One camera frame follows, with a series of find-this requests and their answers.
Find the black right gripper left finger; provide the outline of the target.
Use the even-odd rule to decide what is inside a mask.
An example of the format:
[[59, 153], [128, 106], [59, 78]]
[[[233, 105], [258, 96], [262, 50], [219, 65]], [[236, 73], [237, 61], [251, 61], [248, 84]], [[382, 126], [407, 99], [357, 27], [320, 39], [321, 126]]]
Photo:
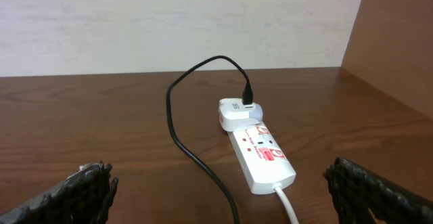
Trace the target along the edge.
[[89, 163], [42, 194], [3, 214], [1, 224], [105, 224], [117, 192], [112, 165]]

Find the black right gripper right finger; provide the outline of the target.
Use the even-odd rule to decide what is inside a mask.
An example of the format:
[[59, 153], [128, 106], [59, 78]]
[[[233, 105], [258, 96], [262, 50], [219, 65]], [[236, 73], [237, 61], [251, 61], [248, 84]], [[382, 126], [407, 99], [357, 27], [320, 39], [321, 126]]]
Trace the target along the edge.
[[340, 223], [432, 224], [432, 201], [346, 158], [323, 173]]

